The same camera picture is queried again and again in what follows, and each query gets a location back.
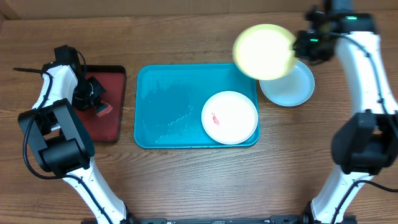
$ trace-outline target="wire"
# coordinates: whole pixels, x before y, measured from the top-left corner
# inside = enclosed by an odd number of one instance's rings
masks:
[[[357,181],[355,181],[355,182],[349,187],[347,193],[344,195],[343,199],[342,199],[341,202],[338,204],[338,206],[337,206],[337,208],[336,208],[336,212],[335,212],[335,214],[333,215],[333,218],[332,218],[332,220],[331,220],[331,224],[335,224],[337,215],[339,214],[340,209],[342,208],[344,202],[345,202],[346,199],[348,198],[348,196],[349,196],[349,194],[351,193],[351,191],[353,191],[354,187],[357,187],[358,184],[361,184],[361,183],[370,184],[370,185],[372,185],[372,186],[374,186],[374,187],[377,187],[377,188],[379,188],[379,189],[381,189],[381,190],[385,190],[385,191],[387,191],[387,192],[398,193],[398,189],[390,189],[390,188],[388,188],[388,187],[385,187],[385,186],[383,186],[383,185],[377,184],[377,183],[375,183],[375,182],[373,182],[373,181],[370,181],[370,180],[357,180]]]
[[[384,113],[384,114],[387,114],[388,122],[390,123],[390,126],[391,126],[391,128],[392,128],[392,131],[393,131],[394,135],[395,135],[396,138],[398,139],[398,129],[397,129],[397,126],[396,126],[396,124],[393,122],[392,118],[391,118],[390,116],[388,116],[388,111],[386,110],[386,106],[385,106],[385,104],[384,104],[384,98],[383,98],[383,96],[382,96],[382,91],[381,91],[381,82],[380,82],[380,79],[379,79],[379,74],[378,74],[378,71],[377,71],[376,62],[375,62],[375,60],[374,60],[372,54],[371,54],[370,52],[368,52],[368,51],[366,50],[366,48],[365,48],[363,45],[361,45],[359,42],[355,41],[354,39],[348,37],[347,35],[343,35],[343,34],[339,34],[339,33],[334,33],[334,32],[321,32],[321,33],[318,33],[318,34],[320,34],[320,35],[330,35],[330,36],[335,36],[335,37],[344,38],[344,39],[350,41],[350,42],[351,42],[352,44],[354,44],[355,46],[357,46],[360,50],[362,50],[362,51],[365,53],[365,56],[366,56],[367,58],[369,58],[369,61],[370,61],[370,63],[371,63],[372,69],[373,69],[374,78],[375,78],[375,81],[376,81],[377,94],[378,94],[378,96],[379,96],[379,100],[378,100],[377,102],[381,104],[383,113]],[[377,188],[379,188],[379,189],[382,189],[382,190],[385,190],[385,191],[388,191],[388,192],[392,192],[392,193],[398,193],[398,189],[390,189],[390,188],[388,188],[388,187],[382,186],[382,185],[377,184],[377,183],[375,183],[375,182],[372,182],[372,181],[370,181],[370,180],[357,180],[357,181],[355,181],[355,182],[351,185],[351,187],[348,189],[348,191],[347,191],[346,194],[344,195],[343,199],[341,199],[339,205],[337,206],[336,212],[335,212],[335,214],[333,215],[333,218],[332,218],[332,221],[331,221],[332,224],[335,224],[337,215],[339,214],[341,207],[343,206],[343,204],[344,204],[345,201],[347,200],[347,198],[348,198],[349,194],[351,193],[351,191],[354,189],[354,187],[357,187],[358,184],[360,184],[360,183],[371,184],[371,185],[373,185],[373,186],[375,186],[375,187],[377,187]]]
[[[86,77],[86,75],[87,75],[87,64],[86,64],[86,59],[84,58],[84,56],[83,56],[83,54],[80,52],[80,51],[76,51],[78,54],[80,54],[80,56],[81,56],[81,59],[83,59],[83,63],[84,63],[84,65],[85,65],[85,77]]]
[[[27,143],[28,143],[28,138],[29,138],[29,134],[30,134],[30,130],[32,129],[32,125],[33,122],[36,119],[36,116],[38,115],[39,111],[43,108],[45,102],[48,100],[49,98],[49,94],[52,88],[52,82],[53,82],[53,77],[51,76],[51,74],[49,74],[46,71],[42,71],[39,69],[33,69],[33,68],[14,68],[15,71],[18,72],[32,72],[32,73],[39,73],[39,74],[46,74],[49,77],[49,86],[47,87],[47,91],[45,92],[44,96],[43,96],[43,101],[40,103],[40,105],[36,108],[35,113],[33,114],[33,117],[30,119],[27,127],[26,127],[26,131],[24,133],[25,137],[24,137],[24,143],[22,145],[22,155],[24,157],[24,161],[25,161],[25,165],[28,168],[28,170],[35,175],[36,177],[40,178],[40,179],[44,179],[44,180],[57,180],[57,179],[62,179],[62,178],[72,178],[75,179],[79,184],[81,184],[83,186],[83,188],[87,191],[88,195],[90,196],[90,198],[92,199],[92,201],[94,202],[94,204],[97,206],[98,210],[101,212],[101,214],[103,214],[105,216],[105,218],[107,219],[107,221],[112,224],[112,221],[110,219],[110,217],[108,216],[108,214],[104,211],[104,209],[100,206],[100,204],[98,203],[97,199],[95,199],[93,193],[91,192],[91,190],[87,187],[87,185],[84,183],[83,179],[80,179],[79,177],[76,177],[74,175],[64,175],[63,177],[57,177],[57,176],[44,176],[42,174],[39,174],[38,172],[36,172],[36,170],[33,169],[33,167],[30,165],[28,157],[27,157]]]

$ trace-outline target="wooden table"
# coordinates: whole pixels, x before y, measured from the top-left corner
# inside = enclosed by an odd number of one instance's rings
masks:
[[[398,11],[372,11],[382,56],[398,96]],[[306,29],[301,13],[115,17],[0,23],[0,222],[79,223],[93,215],[62,180],[40,180],[22,160],[17,116],[37,100],[41,68],[64,44],[92,65],[127,71],[120,140],[96,144],[96,161],[115,194],[139,218],[242,218],[298,214],[331,171],[332,135],[350,116],[349,91],[337,59],[313,67],[316,89],[296,108],[259,94],[261,138],[246,149],[144,150],[134,142],[136,77],[145,65],[232,62],[235,38],[261,23]],[[398,186],[398,162],[376,182]],[[348,209],[360,223],[396,223],[398,195],[365,186]]]

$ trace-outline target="yellow plate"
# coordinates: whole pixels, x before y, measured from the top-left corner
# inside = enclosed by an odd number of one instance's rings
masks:
[[[295,36],[287,29],[272,25],[252,26],[239,35],[233,47],[233,58],[247,76],[258,80],[283,77],[296,63]]]

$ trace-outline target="pink mark on plate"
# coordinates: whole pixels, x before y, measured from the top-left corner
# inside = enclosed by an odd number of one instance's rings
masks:
[[[217,124],[217,126],[219,126],[219,125],[220,125],[220,122],[217,120],[216,115],[215,115],[214,113],[211,113],[211,114],[213,115],[213,121],[214,121],[214,123]]]

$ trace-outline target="blue rectangular tray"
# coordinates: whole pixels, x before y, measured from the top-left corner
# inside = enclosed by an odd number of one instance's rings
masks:
[[[210,138],[201,124],[206,101],[221,91],[236,91],[256,106],[256,81],[242,74],[234,63],[149,65],[137,77],[134,139],[146,149],[214,148],[252,146],[254,134],[236,145]]]

